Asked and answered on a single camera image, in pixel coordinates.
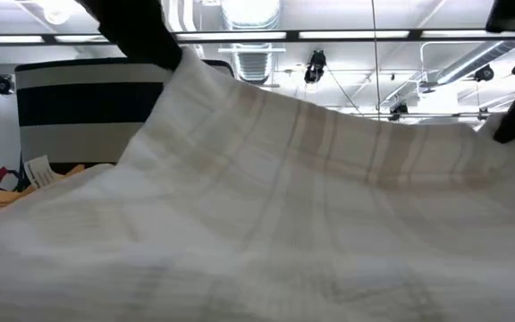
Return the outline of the navy white striped fabric bin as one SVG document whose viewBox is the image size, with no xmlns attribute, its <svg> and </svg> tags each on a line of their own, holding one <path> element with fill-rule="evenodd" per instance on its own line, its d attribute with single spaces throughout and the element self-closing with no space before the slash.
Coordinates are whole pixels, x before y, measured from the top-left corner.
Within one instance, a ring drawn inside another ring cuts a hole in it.
<svg viewBox="0 0 515 322">
<path fill-rule="evenodd" d="M 59 174 L 116 164 L 171 72 L 128 58 L 22 64 L 14 70 L 21 161 L 47 157 Z"/>
</svg>

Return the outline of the white towel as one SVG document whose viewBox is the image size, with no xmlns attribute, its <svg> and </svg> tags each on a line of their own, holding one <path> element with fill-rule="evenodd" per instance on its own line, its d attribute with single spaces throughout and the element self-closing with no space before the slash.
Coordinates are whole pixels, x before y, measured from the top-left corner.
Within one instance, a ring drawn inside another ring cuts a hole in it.
<svg viewBox="0 0 515 322">
<path fill-rule="evenodd" d="M 0 209 L 0 322 L 515 322 L 515 140 L 186 51 L 117 165 Z"/>
</svg>

